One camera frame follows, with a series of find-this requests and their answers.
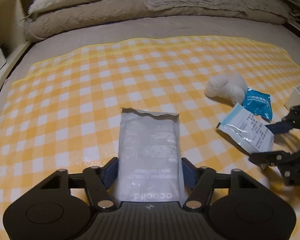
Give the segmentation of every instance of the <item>yellow checkered tablecloth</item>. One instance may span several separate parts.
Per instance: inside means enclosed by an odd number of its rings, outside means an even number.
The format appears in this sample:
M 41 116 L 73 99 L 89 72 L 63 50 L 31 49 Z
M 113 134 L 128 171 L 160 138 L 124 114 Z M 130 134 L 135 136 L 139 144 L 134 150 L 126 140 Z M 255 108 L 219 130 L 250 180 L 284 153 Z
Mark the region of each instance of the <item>yellow checkered tablecloth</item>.
M 31 66 L 11 85 L 0 116 L 0 239 L 6 207 L 58 168 L 70 173 L 117 155 L 121 107 L 180 114 L 181 153 L 197 166 L 240 168 L 296 211 L 291 239 L 300 240 L 300 187 L 285 187 L 276 168 L 264 174 L 216 125 L 231 110 L 204 95 L 212 75 L 237 70 L 250 88 L 271 95 L 273 122 L 300 84 L 300 67 L 277 46 L 220 36 L 139 38 L 92 45 Z M 300 130 L 275 149 L 300 148 Z

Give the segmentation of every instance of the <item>brown blanket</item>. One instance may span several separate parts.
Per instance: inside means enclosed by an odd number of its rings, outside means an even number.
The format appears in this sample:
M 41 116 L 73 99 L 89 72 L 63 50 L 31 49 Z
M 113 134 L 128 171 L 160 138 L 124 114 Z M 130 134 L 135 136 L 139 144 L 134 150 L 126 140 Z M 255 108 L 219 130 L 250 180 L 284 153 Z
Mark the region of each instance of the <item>brown blanket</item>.
M 202 7 L 176 7 L 161 11 L 149 11 L 142 0 L 102 0 L 41 14 L 36 20 L 25 23 L 25 36 L 32 42 L 38 42 L 40 40 L 36 37 L 49 38 L 62 32 L 94 25 L 174 15 L 237 17 L 272 24 L 285 22 L 285 15 L 251 10 L 244 3 L 243 6 L 245 6 L 246 12 Z

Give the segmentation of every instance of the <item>round joint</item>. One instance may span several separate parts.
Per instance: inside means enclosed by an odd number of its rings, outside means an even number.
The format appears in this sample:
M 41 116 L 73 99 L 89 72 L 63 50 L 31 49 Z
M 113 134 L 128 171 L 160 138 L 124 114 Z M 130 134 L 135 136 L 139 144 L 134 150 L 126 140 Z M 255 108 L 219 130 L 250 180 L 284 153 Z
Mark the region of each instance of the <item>round joint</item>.
M 284 172 L 284 176 L 285 176 L 286 178 L 290 177 L 290 171 L 285 171 L 285 172 Z
M 186 206 L 191 209 L 197 209 L 197 208 L 200 208 L 202 206 L 202 204 L 201 204 L 201 202 L 199 202 L 197 200 L 190 200 L 186 203 Z
M 111 200 L 101 200 L 98 202 L 100 208 L 111 208 L 114 203 Z

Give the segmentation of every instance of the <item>white plastic package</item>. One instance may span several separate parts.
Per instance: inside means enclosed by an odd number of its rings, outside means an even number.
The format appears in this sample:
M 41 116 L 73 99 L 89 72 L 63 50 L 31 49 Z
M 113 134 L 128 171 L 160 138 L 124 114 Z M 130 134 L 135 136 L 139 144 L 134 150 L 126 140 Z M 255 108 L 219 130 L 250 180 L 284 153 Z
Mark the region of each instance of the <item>white plastic package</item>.
M 250 154 L 272 151 L 273 133 L 238 103 L 217 128 Z
M 120 123 L 118 201 L 184 201 L 178 114 L 124 108 Z

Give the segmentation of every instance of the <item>silver screw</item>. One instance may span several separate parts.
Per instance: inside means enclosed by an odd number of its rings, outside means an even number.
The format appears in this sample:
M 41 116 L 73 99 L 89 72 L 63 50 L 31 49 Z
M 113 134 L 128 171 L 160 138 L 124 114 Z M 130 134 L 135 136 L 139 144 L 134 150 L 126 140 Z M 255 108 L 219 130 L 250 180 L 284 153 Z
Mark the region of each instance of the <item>silver screw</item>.
M 199 202 L 197 200 L 190 200 L 186 203 L 186 206 L 191 209 L 197 209 L 197 208 L 200 208 L 202 206 L 202 204 L 201 204 L 201 202 Z
M 111 200 L 101 200 L 98 202 L 98 206 L 101 208 L 110 208 L 114 205 Z

